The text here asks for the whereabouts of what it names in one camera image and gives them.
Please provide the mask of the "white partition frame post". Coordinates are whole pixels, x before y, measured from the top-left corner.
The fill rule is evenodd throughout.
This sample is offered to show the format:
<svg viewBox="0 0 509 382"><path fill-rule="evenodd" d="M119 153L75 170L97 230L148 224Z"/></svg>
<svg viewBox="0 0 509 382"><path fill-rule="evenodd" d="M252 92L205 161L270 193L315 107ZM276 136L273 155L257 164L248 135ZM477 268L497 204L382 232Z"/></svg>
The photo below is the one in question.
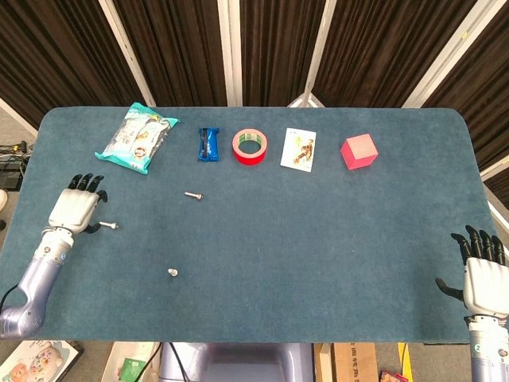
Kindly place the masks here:
<svg viewBox="0 0 509 382"><path fill-rule="evenodd" d="M227 105L243 106L240 0L217 0Z"/></svg>
<svg viewBox="0 0 509 382"><path fill-rule="evenodd" d="M490 201L488 207L495 222L509 235L509 220Z"/></svg>
<svg viewBox="0 0 509 382"><path fill-rule="evenodd" d="M141 65L138 62L138 58L136 57L126 29L122 23L113 0L98 1L105 18L107 19L108 25L110 26L111 31L115 36L115 40L117 41L119 48L122 51L134 81L142 94L142 98L144 99L145 104L148 107L156 107L157 104L150 90L150 86L146 81L146 77L142 71Z"/></svg>
<svg viewBox="0 0 509 382"><path fill-rule="evenodd" d="M426 103L506 2L507 0L476 0L402 108L420 108Z"/></svg>
<svg viewBox="0 0 509 382"><path fill-rule="evenodd" d="M313 89L316 84L317 74L321 65L324 47L328 39L336 4L337 0L325 0L323 14L321 16L321 23L317 32L317 39L315 41L313 55L305 82L304 92L300 94L294 101L292 101L288 107L324 107L324 104L318 99L317 96L313 94Z"/></svg>
<svg viewBox="0 0 509 382"><path fill-rule="evenodd" d="M509 155L500 159L498 162L489 166L485 170L482 170L480 172L481 181L486 181L487 179L494 177L495 175L503 172L508 168L509 168Z"/></svg>
<svg viewBox="0 0 509 382"><path fill-rule="evenodd" d="M38 131L1 97L0 97L0 108L11 118L13 118L17 123L19 123L23 128L25 128L32 136L34 137L38 136Z"/></svg>

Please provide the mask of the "yellow strip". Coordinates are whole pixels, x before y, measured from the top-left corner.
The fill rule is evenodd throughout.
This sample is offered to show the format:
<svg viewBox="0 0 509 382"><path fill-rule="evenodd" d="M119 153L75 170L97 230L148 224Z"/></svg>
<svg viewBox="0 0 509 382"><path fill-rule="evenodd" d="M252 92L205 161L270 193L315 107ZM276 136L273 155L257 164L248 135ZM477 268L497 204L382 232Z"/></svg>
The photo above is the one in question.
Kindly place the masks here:
<svg viewBox="0 0 509 382"><path fill-rule="evenodd" d="M398 357L401 365L401 374L411 374L410 352L407 342L398 343Z"/></svg>

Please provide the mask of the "pink cube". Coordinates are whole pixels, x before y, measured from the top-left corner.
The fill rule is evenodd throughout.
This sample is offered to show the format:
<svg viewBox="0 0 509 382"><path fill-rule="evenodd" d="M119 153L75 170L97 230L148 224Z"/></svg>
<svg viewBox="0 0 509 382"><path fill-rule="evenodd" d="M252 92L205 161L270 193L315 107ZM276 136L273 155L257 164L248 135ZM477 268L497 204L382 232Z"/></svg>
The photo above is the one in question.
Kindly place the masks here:
<svg viewBox="0 0 509 382"><path fill-rule="evenodd" d="M348 170L369 166L379 155L369 134L346 138L340 153Z"/></svg>

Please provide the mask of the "blue snack wrapper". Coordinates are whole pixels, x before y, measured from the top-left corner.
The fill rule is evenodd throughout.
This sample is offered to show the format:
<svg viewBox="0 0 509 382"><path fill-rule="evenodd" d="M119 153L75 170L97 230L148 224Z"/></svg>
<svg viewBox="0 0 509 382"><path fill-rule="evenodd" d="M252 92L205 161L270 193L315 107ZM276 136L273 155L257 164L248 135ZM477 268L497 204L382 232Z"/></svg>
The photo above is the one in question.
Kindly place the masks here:
<svg viewBox="0 0 509 382"><path fill-rule="evenodd" d="M200 145L198 150L198 160L202 162L218 162L220 160L217 135L220 129L200 128Z"/></svg>

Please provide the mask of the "green packet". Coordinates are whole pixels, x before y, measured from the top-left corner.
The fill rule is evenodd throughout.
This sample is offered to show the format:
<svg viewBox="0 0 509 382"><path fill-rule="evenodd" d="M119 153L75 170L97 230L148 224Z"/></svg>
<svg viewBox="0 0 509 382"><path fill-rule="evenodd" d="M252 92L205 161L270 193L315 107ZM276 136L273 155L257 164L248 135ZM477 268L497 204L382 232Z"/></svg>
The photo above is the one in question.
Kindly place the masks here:
<svg viewBox="0 0 509 382"><path fill-rule="evenodd" d="M137 382L144 372L145 361L125 358L122 367L119 369L120 382Z"/></svg>

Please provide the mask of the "grey robot torso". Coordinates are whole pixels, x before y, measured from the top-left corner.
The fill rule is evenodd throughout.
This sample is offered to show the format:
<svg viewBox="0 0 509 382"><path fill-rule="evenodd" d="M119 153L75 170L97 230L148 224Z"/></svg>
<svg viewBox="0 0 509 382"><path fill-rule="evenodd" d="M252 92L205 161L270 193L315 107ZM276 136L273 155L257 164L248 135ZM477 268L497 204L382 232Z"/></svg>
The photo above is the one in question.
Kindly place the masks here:
<svg viewBox="0 0 509 382"><path fill-rule="evenodd" d="M163 345L158 382L315 382L306 343Z"/></svg>

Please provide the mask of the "white open carton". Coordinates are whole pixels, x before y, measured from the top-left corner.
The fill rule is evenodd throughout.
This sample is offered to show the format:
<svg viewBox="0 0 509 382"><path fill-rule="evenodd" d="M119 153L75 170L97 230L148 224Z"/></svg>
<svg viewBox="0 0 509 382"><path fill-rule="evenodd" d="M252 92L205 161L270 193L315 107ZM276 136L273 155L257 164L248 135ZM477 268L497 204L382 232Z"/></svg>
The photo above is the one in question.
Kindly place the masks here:
<svg viewBox="0 0 509 382"><path fill-rule="evenodd" d="M116 341L108 357L101 382L120 382L119 369L125 358L145 361L144 372L137 382L158 382L161 349L158 342L122 342Z"/></svg>

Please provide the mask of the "dark brown pleated curtain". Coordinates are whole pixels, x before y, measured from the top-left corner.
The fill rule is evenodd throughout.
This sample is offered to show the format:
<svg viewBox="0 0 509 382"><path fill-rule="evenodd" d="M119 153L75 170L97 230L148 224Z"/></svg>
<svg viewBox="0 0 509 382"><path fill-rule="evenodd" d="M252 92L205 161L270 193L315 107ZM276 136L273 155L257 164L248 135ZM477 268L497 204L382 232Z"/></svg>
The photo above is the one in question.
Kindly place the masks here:
<svg viewBox="0 0 509 382"><path fill-rule="evenodd" d="M217 0L113 0L157 106L227 105ZM476 0L337 0L313 94L402 107ZM243 105L304 92L325 0L240 0ZM145 102L98 0L0 0L0 97L36 130L55 107ZM509 155L509 0L423 107L465 119L480 172ZM509 198L509 168L486 180Z"/></svg>

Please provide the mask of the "wooden plank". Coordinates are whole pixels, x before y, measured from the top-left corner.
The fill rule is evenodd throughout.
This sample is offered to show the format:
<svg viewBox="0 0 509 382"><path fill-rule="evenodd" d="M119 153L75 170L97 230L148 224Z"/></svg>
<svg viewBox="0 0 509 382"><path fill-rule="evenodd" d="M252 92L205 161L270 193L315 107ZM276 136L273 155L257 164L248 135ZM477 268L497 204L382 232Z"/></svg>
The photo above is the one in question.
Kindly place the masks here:
<svg viewBox="0 0 509 382"><path fill-rule="evenodd" d="M315 382L333 382L332 346L330 343L313 345Z"/></svg>

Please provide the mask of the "red tape roll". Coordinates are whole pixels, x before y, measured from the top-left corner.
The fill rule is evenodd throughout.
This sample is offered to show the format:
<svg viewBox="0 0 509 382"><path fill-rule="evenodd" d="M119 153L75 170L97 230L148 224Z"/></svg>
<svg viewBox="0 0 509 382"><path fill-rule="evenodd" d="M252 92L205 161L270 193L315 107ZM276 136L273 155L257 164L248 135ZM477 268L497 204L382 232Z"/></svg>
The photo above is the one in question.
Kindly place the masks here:
<svg viewBox="0 0 509 382"><path fill-rule="evenodd" d="M240 148L240 145L244 142L257 143L259 149L252 154L248 154ZM265 159L268 142L266 136L259 130L254 128L242 129L235 134L231 144L235 158L245 166L258 165Z"/></svg>

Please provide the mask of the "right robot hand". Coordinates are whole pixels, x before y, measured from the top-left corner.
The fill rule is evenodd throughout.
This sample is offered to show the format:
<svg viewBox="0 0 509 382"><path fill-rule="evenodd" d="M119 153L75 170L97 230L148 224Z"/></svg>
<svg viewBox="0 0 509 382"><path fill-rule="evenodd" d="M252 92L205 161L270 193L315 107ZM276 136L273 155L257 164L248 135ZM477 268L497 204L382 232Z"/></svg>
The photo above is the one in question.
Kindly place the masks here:
<svg viewBox="0 0 509 382"><path fill-rule="evenodd" d="M464 285L461 289L448 286L436 278L438 289L462 302L471 315L490 316L499 320L509 318L509 259L502 241L484 230L465 226L468 236L453 233L464 266Z"/></svg>

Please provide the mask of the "blue felt table cover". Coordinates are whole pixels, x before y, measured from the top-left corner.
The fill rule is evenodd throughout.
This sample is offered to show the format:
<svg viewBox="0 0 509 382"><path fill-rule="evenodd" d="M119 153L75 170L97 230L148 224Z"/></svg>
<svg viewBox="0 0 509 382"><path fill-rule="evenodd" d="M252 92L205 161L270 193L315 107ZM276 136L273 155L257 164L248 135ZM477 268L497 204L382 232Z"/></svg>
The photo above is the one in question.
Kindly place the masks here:
<svg viewBox="0 0 509 382"><path fill-rule="evenodd" d="M470 135L448 108L167 107L180 122L147 175L100 161L125 107L48 112L0 252L0 298L22 277L60 192L103 175L108 195L77 236L38 337L128 341L465 343L451 235L491 231ZM198 160L200 128L220 129L218 162ZM268 145L237 161L238 131ZM280 165L287 128L314 131L310 173ZM346 138L379 152L348 170ZM201 193L198 201L185 192ZM168 269L178 270L171 277Z"/></svg>

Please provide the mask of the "illustrated bear toy box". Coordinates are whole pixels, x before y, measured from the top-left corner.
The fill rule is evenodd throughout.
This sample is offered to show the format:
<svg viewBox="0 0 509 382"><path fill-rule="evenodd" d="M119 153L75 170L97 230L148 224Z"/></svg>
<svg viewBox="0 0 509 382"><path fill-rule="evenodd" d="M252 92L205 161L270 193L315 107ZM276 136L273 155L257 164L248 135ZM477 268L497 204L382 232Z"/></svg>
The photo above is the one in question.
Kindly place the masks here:
<svg viewBox="0 0 509 382"><path fill-rule="evenodd" d="M75 341L22 341L0 364L0 382L61 382L83 353Z"/></svg>

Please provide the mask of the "teal snack bag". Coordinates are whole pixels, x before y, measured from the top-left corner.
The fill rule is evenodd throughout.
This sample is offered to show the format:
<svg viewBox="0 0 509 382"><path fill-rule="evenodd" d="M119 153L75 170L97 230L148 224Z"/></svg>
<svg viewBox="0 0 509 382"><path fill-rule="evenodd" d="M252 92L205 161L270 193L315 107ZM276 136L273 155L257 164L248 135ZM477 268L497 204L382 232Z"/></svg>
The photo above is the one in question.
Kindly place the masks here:
<svg viewBox="0 0 509 382"><path fill-rule="evenodd" d="M147 175L152 157L179 122L133 103L103 152L95 152L95 157Z"/></svg>

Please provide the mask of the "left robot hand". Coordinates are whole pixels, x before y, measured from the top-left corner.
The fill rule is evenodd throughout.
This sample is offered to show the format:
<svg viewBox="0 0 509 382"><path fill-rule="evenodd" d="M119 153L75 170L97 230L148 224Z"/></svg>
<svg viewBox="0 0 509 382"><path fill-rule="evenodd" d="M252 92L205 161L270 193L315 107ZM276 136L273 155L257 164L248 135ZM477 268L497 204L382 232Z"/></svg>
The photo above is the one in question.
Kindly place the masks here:
<svg viewBox="0 0 509 382"><path fill-rule="evenodd" d="M73 235L97 232L101 224L90 224L90 220L97 204L108 200L105 190L96 190L103 179L103 175L93 177L92 173L75 175L60 193L49 215L49 226L64 228Z"/></svg>

